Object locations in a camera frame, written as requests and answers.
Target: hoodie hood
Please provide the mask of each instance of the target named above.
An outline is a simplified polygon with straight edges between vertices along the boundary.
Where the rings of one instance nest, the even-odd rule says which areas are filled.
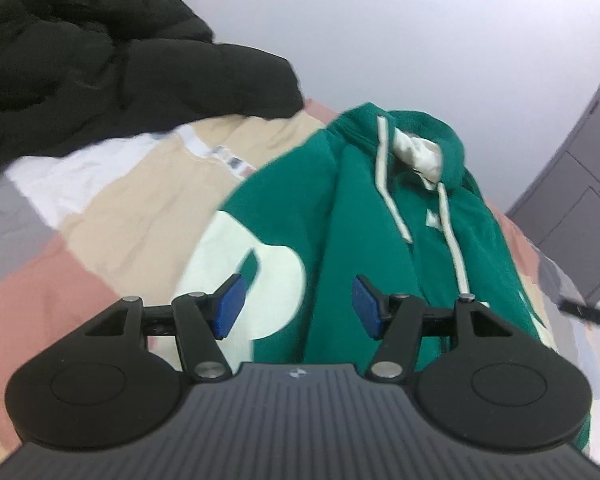
[[[378,150],[376,117],[388,123],[388,171],[396,159],[432,184],[442,182],[447,190],[462,186],[464,146],[448,124],[424,112],[386,112],[375,104],[353,108],[343,113],[329,128],[343,135],[371,156]]]

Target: white hoodie lining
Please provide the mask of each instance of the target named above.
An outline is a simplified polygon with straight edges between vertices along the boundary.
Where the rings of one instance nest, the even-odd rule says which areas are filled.
[[[376,189],[384,199],[384,203],[394,219],[395,225],[400,231],[402,238],[408,243],[413,243],[413,238],[404,219],[400,216],[394,199],[389,195],[386,188],[386,167],[389,145],[388,121],[384,116],[378,116],[378,151],[376,153]],[[442,223],[442,232],[445,235],[446,244],[451,252],[456,280],[458,281],[458,291],[460,294],[469,293],[469,280],[466,275],[464,258],[460,250],[458,240],[451,227],[451,218],[449,215],[449,202],[446,196],[445,185],[440,182],[442,174],[442,152],[440,147],[427,139],[419,137],[410,137],[404,132],[395,130],[394,152],[405,164],[408,164],[416,171],[423,182],[429,181],[432,184],[438,184],[438,199],[440,202],[440,221]]]

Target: bed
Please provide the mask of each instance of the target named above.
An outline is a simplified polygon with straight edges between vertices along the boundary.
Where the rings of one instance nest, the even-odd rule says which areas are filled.
[[[0,177],[0,462],[19,445],[3,401],[10,375],[121,296],[170,302],[213,211],[334,115],[308,100],[288,120],[213,118],[170,134],[109,139],[64,158],[26,156],[7,168]],[[589,380],[594,403],[585,452],[600,463],[600,345],[592,327],[557,309],[561,296],[581,297],[491,209],[545,327],[542,341]],[[151,345],[177,366],[172,343]]]

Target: circular mount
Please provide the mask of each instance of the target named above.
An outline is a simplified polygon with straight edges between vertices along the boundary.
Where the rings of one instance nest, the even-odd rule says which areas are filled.
[[[24,442],[106,449],[150,433],[173,413],[182,390],[180,377],[166,361],[141,348],[138,299],[113,304],[12,375],[5,405]],[[93,331],[120,321],[123,326],[115,335]]]
[[[589,413],[584,375],[525,336],[473,338],[421,373],[416,398],[440,430],[503,452],[577,437]]]

